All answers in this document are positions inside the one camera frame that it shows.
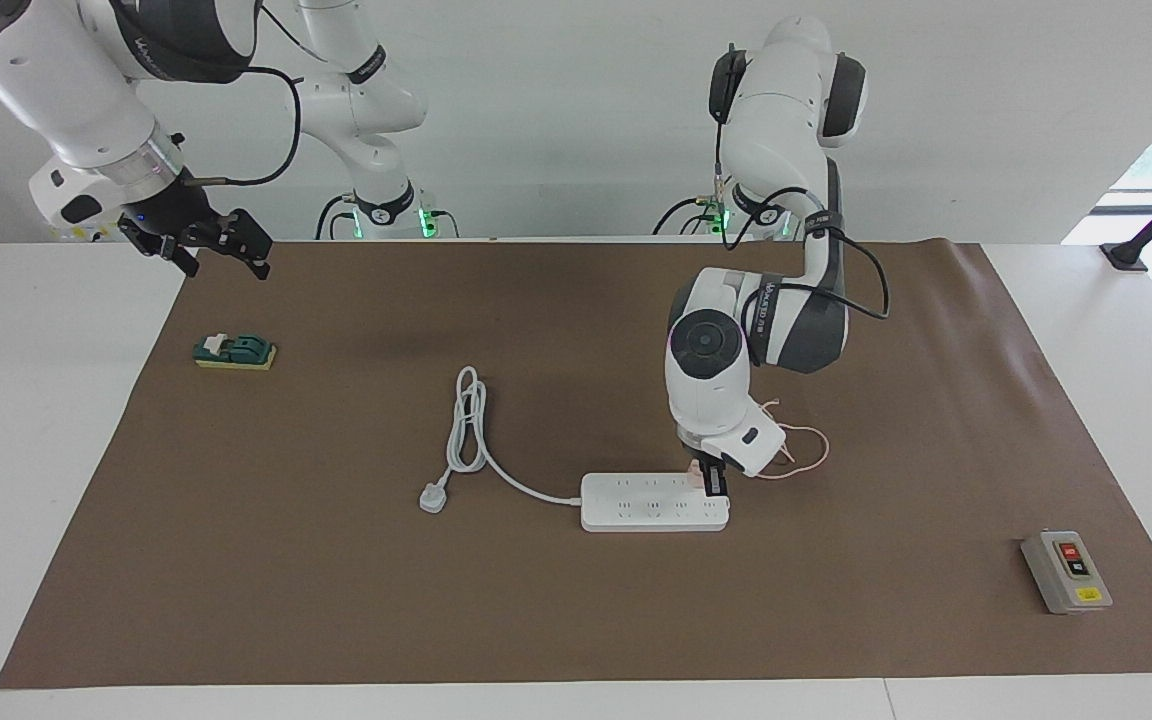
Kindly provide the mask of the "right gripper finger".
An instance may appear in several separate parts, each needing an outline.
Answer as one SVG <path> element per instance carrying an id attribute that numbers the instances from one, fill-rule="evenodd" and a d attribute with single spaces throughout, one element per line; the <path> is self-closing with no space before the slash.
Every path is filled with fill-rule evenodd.
<path id="1" fill-rule="evenodd" d="M 141 252 L 146 258 L 160 258 L 179 268 L 185 276 L 192 278 L 198 273 L 198 262 L 196 256 L 179 247 L 179 242 L 170 238 L 142 238 Z"/>
<path id="2" fill-rule="evenodd" d="M 244 209 L 219 218 L 219 253 L 236 259 L 265 281 L 270 275 L 268 255 L 273 249 L 270 233 Z"/>

